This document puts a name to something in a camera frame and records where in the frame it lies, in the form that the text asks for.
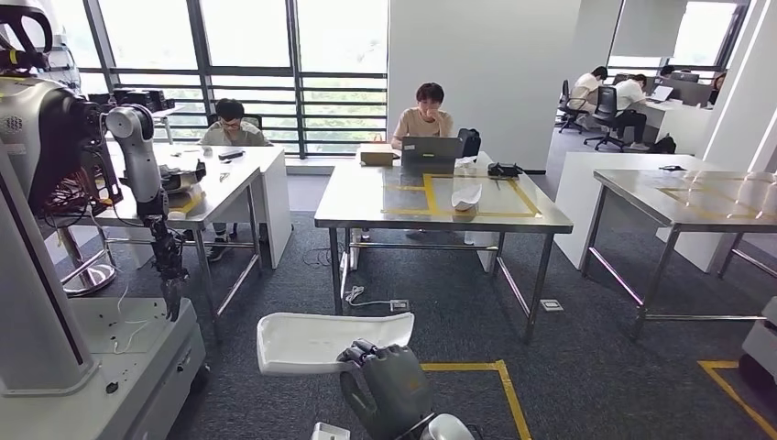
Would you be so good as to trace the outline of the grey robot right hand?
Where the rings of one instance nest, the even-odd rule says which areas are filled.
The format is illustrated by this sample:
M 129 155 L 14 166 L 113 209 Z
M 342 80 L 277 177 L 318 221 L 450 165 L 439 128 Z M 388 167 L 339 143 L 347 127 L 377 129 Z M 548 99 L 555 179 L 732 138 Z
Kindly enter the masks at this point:
M 372 439 L 421 439 L 435 416 L 432 388 L 408 346 L 357 339 L 338 355 L 345 402 Z

